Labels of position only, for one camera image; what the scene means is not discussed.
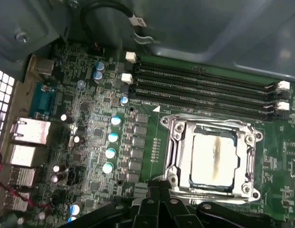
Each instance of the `white capacitor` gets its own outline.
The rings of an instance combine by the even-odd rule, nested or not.
[[[121,124],[122,120],[120,119],[119,116],[115,115],[110,119],[110,122],[114,126],[119,126]]]
[[[119,136],[118,136],[117,133],[110,133],[110,134],[108,135],[108,140],[109,140],[111,143],[115,143],[115,142],[117,142],[118,139],[119,139]]]
[[[71,215],[78,215],[80,211],[81,211],[81,204],[78,202],[75,202],[69,208],[69,212]]]
[[[115,157],[115,154],[116,154],[116,150],[114,148],[108,148],[105,151],[105,156],[108,159],[112,159],[113,157]]]
[[[106,174],[111,173],[113,169],[114,169],[114,165],[113,163],[110,163],[110,162],[106,162],[102,167],[102,171]]]
[[[128,97],[127,96],[123,96],[120,98],[120,105],[121,106],[126,106],[128,104]]]

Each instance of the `solid capacitor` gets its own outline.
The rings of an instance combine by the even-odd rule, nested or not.
[[[93,75],[95,83],[100,83],[103,81],[103,74],[100,71],[95,71]]]
[[[103,73],[105,71],[105,65],[104,63],[98,61],[95,63],[95,68],[97,71],[100,71],[101,73]]]
[[[114,148],[108,148],[105,151],[105,156],[108,159],[112,159],[113,157],[115,157],[115,154],[116,154],[116,150]]]
[[[119,136],[118,136],[117,133],[110,133],[110,134],[108,135],[108,140],[109,140],[111,143],[115,143],[115,142],[117,142],[118,139],[119,139]]]
[[[121,124],[122,120],[120,119],[119,116],[115,115],[110,119],[110,122],[114,126],[119,126]]]
[[[102,167],[102,171],[105,174],[111,173],[113,171],[113,169],[114,169],[114,165],[113,165],[113,163],[110,163],[110,162],[106,162]]]
[[[120,105],[121,106],[126,106],[128,104],[128,97],[127,96],[123,96],[120,98]]]

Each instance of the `electrolytic capacitor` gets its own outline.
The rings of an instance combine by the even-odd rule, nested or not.
[[[66,177],[65,173],[59,172],[59,173],[52,175],[50,178],[50,181],[55,184],[55,183],[58,183],[59,181],[64,180],[65,177]]]
[[[52,171],[54,171],[54,172],[63,172],[63,171],[65,171],[65,169],[66,169],[66,165],[60,164],[60,165],[53,166]]]
[[[105,157],[108,159],[112,159],[116,155],[116,150],[114,148],[108,148],[105,151]]]
[[[104,63],[98,61],[95,63],[95,68],[97,71],[100,71],[101,73],[103,73],[105,71],[105,65]]]
[[[51,214],[52,214],[52,209],[45,208],[42,212],[39,213],[39,220],[45,220]]]
[[[95,71],[93,74],[95,83],[101,83],[103,81],[103,74],[100,71]]]
[[[85,138],[83,136],[75,136],[73,138],[73,141],[75,143],[79,143],[79,144],[82,144],[82,143],[85,143]]]
[[[63,114],[61,116],[61,121],[64,121],[64,122],[66,122],[68,124],[72,124],[73,123],[73,118],[70,115]]]
[[[114,165],[113,165],[113,163],[110,163],[110,162],[106,162],[102,167],[102,171],[105,174],[111,173],[113,171],[113,169],[114,169]]]
[[[83,88],[85,88],[85,86],[86,86],[85,81],[83,81],[83,80],[79,80],[79,81],[77,82],[77,87],[78,87],[79,89],[83,89]]]
[[[110,119],[110,122],[114,126],[119,126],[121,124],[122,120],[119,116],[115,115]]]
[[[109,140],[111,143],[115,143],[115,142],[117,142],[118,139],[119,139],[119,136],[118,136],[117,133],[110,133],[110,134],[108,135],[108,140]]]
[[[121,106],[126,106],[128,104],[128,97],[127,96],[123,96],[120,98],[120,105]]]
[[[81,212],[81,209],[82,209],[82,204],[80,202],[75,202],[70,206],[69,212],[71,215],[75,216]]]

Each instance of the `mounting screw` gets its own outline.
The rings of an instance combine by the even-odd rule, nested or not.
[[[29,41],[29,37],[26,32],[18,31],[15,34],[15,40],[19,43],[25,44]]]
[[[204,205],[203,205],[203,208],[204,208],[204,209],[207,209],[207,210],[212,209],[212,207],[211,207],[210,204],[204,204]]]
[[[246,141],[247,143],[252,143],[252,142],[253,142],[253,137],[252,137],[252,135],[247,135],[246,138],[245,138],[245,141]]]
[[[244,185],[242,190],[244,193],[248,194],[250,192],[250,187],[248,185]]]
[[[69,7],[77,9],[79,8],[79,1],[78,0],[70,0],[68,2]]]
[[[177,204],[177,203],[178,203],[178,200],[177,200],[177,199],[171,199],[171,200],[170,200],[170,203],[171,203],[171,204]]]

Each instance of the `ram slot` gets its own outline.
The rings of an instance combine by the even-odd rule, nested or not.
[[[271,120],[273,116],[275,116],[274,112],[263,113],[257,112],[254,110],[242,110],[238,109],[237,107],[221,107],[212,104],[197,104],[197,101],[188,101],[168,96],[155,96],[151,93],[143,93],[143,92],[136,92],[136,95],[131,94],[131,98],[140,99],[140,100],[147,100],[152,102],[157,102],[160,104],[165,105],[172,105],[178,107],[186,107],[186,108],[193,108],[197,110],[203,110],[207,112],[217,113],[217,114],[227,114],[231,116],[241,116],[243,118],[250,118],[250,119],[259,119],[259,120]]]
[[[187,69],[180,69],[172,66],[163,66],[163,65],[157,65],[157,64],[151,64],[151,63],[146,63],[146,62],[141,62],[139,63],[139,67],[137,68],[140,72],[150,72],[153,74],[158,74],[158,75],[173,75],[173,76],[187,76],[187,77],[192,77],[196,78],[198,80],[204,80],[205,83],[221,83],[223,86],[228,86],[228,87],[234,87],[234,86],[239,86],[240,88],[244,90],[257,90],[263,93],[269,93],[273,92],[275,90],[275,83],[271,83],[268,85],[260,84],[260,83],[255,83],[255,82],[250,82],[250,81],[245,81],[245,80],[240,80],[240,79],[235,79],[235,78],[228,78],[224,76],[216,76],[216,75],[211,75],[208,73],[196,73],[191,70]]]

